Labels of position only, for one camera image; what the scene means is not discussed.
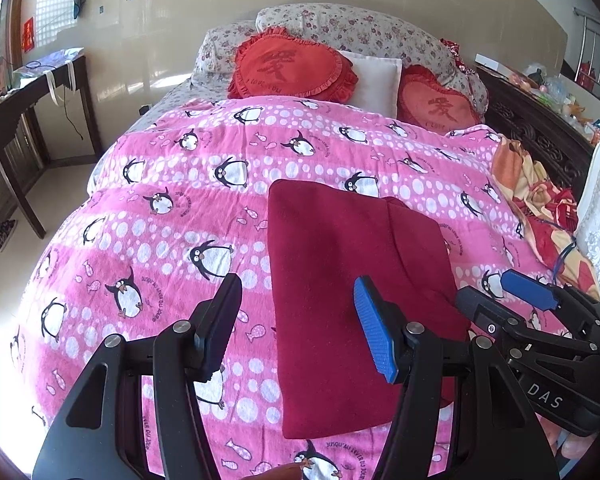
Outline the person's right hand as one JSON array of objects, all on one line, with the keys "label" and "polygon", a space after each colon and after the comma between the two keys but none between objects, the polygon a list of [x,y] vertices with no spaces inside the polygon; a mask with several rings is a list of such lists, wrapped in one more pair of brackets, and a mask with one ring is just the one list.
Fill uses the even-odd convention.
[{"label": "person's right hand", "polygon": [[598,437],[598,432],[587,437],[579,437],[545,417],[538,416],[538,419],[553,453],[559,452],[567,460],[580,460]]}]

